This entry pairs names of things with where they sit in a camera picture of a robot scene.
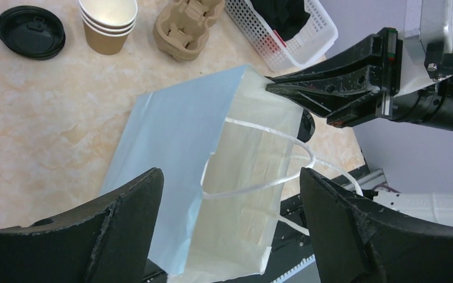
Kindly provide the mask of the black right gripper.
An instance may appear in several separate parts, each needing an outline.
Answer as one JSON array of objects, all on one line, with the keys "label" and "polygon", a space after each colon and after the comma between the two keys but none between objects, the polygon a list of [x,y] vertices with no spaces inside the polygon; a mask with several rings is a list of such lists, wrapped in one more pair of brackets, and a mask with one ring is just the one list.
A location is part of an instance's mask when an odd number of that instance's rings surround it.
[{"label": "black right gripper", "polygon": [[[336,128],[391,117],[399,88],[399,34],[382,28],[304,70],[272,77],[266,91],[288,98]],[[391,121],[453,131],[453,76],[395,97]]]}]

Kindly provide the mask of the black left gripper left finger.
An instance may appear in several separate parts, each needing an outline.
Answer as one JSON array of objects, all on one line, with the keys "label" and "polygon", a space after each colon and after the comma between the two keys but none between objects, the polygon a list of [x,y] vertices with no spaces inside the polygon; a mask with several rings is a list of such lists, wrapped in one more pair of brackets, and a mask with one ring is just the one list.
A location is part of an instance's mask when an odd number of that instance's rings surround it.
[{"label": "black left gripper left finger", "polygon": [[163,183],[152,168],[74,209],[0,229],[0,282],[142,282]]}]

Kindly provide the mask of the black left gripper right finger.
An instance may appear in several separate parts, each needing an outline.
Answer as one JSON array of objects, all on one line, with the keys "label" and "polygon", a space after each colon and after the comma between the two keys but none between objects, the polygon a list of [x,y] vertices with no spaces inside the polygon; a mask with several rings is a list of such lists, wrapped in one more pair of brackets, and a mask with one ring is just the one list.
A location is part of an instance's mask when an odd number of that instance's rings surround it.
[{"label": "black left gripper right finger", "polygon": [[397,212],[310,168],[300,195],[321,282],[453,282],[453,227]]}]

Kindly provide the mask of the light blue paper bag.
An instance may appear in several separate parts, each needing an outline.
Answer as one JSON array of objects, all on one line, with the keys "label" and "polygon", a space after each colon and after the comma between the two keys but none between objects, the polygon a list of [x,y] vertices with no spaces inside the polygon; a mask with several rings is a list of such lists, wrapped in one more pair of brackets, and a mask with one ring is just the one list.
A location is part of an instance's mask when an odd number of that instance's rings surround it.
[{"label": "light blue paper bag", "polygon": [[140,95],[101,194],[150,168],[163,192],[149,259],[169,282],[218,282],[263,274],[272,250],[303,113],[269,93],[250,65]]}]

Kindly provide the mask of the stack of paper cups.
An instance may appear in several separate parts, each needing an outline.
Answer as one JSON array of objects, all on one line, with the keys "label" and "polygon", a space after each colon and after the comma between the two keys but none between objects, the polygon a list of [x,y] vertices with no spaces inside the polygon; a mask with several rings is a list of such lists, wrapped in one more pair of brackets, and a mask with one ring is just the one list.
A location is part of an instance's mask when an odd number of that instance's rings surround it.
[{"label": "stack of paper cups", "polygon": [[84,0],[78,2],[89,47],[102,55],[119,53],[136,25],[135,0]]}]

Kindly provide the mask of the stack of black lids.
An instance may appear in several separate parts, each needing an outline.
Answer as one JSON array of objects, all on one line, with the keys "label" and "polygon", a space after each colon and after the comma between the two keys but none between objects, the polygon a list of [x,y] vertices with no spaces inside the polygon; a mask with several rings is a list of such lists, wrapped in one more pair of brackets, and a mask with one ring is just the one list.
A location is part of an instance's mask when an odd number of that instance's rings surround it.
[{"label": "stack of black lids", "polygon": [[44,61],[63,50],[66,35],[55,14],[37,6],[21,5],[0,14],[0,40],[22,57]]}]

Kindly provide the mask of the black coffee cup lid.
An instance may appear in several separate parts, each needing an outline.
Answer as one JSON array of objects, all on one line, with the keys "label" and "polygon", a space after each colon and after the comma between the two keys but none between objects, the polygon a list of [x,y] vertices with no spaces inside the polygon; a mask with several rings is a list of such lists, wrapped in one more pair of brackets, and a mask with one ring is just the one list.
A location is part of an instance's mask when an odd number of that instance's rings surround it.
[{"label": "black coffee cup lid", "polygon": [[307,143],[312,138],[315,129],[313,116],[307,110],[303,110],[297,138],[303,143]]}]

